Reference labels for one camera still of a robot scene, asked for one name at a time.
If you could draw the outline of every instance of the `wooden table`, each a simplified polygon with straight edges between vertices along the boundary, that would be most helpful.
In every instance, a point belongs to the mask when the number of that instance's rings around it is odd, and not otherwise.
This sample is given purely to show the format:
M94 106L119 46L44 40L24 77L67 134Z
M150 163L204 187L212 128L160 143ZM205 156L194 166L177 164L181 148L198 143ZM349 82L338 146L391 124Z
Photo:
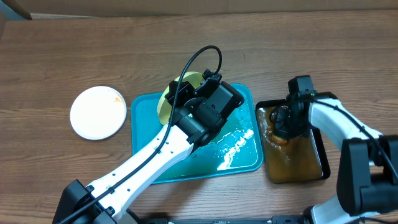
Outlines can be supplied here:
M0 222L50 223L67 184L88 184L131 156L129 113L109 140L73 132L69 110L79 93L109 85L130 105L162 91L208 44L223 51L224 80L245 84L255 103L283 98L288 80L311 75L317 90L333 92L366 124L398 133L398 11L10 21L0 42ZM216 64L207 52L191 70ZM172 218L298 214L335 194L340 153L324 140L326 181L275 185L263 165L150 186L132 209Z

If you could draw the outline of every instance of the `blue object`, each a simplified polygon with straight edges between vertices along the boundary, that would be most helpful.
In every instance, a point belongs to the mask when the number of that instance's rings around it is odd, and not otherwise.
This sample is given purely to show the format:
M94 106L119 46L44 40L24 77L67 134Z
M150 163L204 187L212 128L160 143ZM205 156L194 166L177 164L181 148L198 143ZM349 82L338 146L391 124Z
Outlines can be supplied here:
M231 86L243 95L243 105L232 112L217 137L169 168L154 184L237 174L260 168L264 156L251 92L242 84ZM156 112L161 96L162 93L141 95L132 102L133 155L162 129Z

